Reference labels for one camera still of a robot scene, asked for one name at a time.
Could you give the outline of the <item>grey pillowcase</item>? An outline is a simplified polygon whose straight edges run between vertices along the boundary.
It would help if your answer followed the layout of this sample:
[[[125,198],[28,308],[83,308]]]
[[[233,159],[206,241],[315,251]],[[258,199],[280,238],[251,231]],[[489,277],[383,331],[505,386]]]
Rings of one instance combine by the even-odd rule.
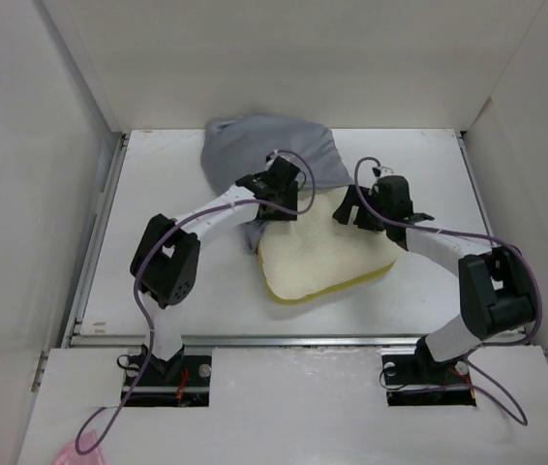
[[[307,189],[351,184],[329,128],[288,116],[248,114],[206,123],[200,164],[212,191],[220,196],[246,174],[264,171],[275,151],[291,151],[308,163]]]

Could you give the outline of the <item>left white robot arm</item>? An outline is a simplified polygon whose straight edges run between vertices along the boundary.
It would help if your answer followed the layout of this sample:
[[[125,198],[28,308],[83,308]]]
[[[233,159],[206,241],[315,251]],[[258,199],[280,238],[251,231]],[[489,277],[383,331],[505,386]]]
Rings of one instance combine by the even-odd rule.
[[[237,179],[214,201],[190,213],[168,218],[153,216],[130,265],[134,295],[149,326],[145,352],[147,372],[163,385],[180,375],[181,334],[175,324],[162,323],[155,334],[154,313],[181,303],[195,286],[200,252],[220,235],[260,221],[294,221],[298,208],[298,179],[306,178],[296,164],[278,156],[268,168]]]

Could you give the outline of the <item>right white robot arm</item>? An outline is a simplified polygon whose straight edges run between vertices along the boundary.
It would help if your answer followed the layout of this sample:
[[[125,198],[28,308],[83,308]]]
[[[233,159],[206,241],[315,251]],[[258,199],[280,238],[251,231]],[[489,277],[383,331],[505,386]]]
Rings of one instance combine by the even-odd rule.
[[[486,234],[444,229],[433,216],[415,211],[405,177],[379,176],[370,188],[352,184],[332,217],[341,225],[384,233],[458,281],[458,315],[420,337],[413,355],[393,364],[393,372],[412,383],[433,382],[494,336],[539,323],[538,285],[521,252]]]

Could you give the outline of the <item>cream pillow yellow edge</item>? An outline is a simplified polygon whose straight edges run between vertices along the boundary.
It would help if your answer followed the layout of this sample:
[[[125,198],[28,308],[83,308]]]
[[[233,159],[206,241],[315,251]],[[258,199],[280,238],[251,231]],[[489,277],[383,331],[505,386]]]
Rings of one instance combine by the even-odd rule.
[[[300,304],[381,278],[401,255],[382,232],[332,218],[346,187],[318,190],[311,209],[265,226],[257,251],[265,288],[275,302]]]

